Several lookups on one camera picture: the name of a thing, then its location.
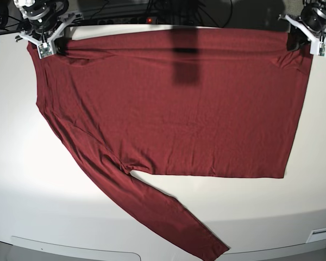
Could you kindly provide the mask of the dark red long-sleeve shirt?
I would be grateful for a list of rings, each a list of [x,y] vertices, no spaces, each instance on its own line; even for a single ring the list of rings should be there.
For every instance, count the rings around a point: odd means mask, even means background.
[[[228,246],[177,199],[131,175],[283,178],[312,55],[288,34],[171,29],[27,50],[37,107],[84,173],[125,212],[202,260]]]

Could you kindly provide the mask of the white label plate on table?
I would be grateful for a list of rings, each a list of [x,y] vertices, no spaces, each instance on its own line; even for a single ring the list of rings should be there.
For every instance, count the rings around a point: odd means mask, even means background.
[[[312,243],[326,239],[326,228],[314,229],[311,231],[306,243]]]

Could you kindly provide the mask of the black power strip red switch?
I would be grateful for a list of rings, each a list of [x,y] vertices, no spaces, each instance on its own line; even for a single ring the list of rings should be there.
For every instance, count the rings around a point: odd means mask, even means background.
[[[154,24],[156,20],[156,16],[102,18],[97,21],[97,24]]]

